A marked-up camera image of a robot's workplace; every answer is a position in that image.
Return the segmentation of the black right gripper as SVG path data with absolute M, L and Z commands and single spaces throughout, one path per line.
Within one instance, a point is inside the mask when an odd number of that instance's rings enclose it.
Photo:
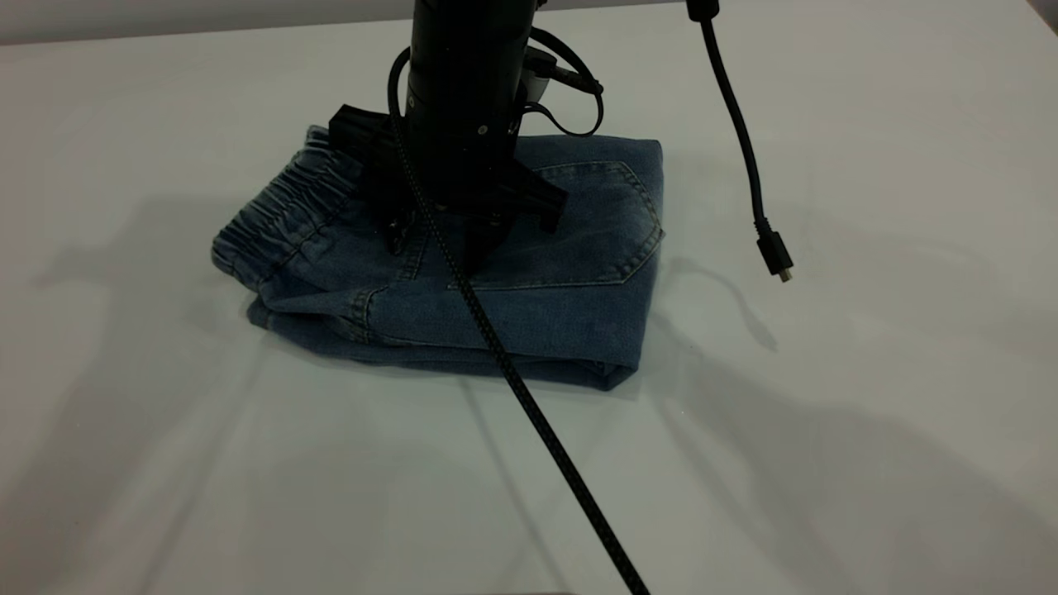
M 454 104 L 427 97 L 413 80 L 400 116 L 345 105 L 329 121 L 334 150 L 359 160 L 365 202 L 393 255 L 407 248 L 418 223 L 409 174 L 431 208 L 462 219 L 462 271 L 474 275 L 519 218 L 558 230 L 568 193 L 522 164 L 515 150 L 522 118 L 536 112 L 544 79 L 522 79 L 496 114 L 481 113 L 479 90 L 457 91 Z

